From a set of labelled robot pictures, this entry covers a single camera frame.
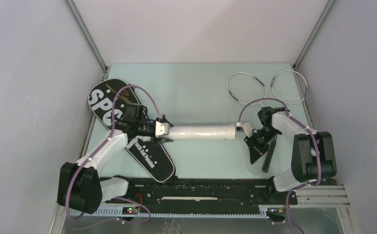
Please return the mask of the white shuttlecock tube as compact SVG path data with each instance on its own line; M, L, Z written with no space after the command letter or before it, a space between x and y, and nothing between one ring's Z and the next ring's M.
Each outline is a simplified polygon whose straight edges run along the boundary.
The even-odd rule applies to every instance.
M165 136L176 140L234 140L236 127L229 125L174 126Z

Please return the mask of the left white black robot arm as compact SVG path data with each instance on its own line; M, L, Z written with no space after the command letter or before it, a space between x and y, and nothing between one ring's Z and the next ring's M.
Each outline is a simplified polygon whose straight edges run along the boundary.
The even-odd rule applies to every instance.
M164 143L171 124L165 116L144 119L146 107L140 104L127 104L125 112L112 123L112 129L99 146L75 163L66 162L60 169L57 203L67 209L93 214L104 201L118 197L124 203L135 199L136 190L128 180L113 177L102 181L99 173L108 165L113 156L126 148L135 147L140 165L159 183L171 179L176 172L175 165L164 150Z

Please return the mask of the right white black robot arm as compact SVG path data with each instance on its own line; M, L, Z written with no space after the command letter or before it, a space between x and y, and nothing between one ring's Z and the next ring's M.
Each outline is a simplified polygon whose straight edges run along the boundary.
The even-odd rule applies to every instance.
M269 178L265 197L268 202L277 204L285 197L285 191L303 185L315 185L337 174L337 164L332 135L305 126L291 116L285 107L263 107L258 112L262 124L254 129L250 123L237 122L246 137L250 164L269 153L275 146L278 135L287 137L292 143L292 156L289 168Z

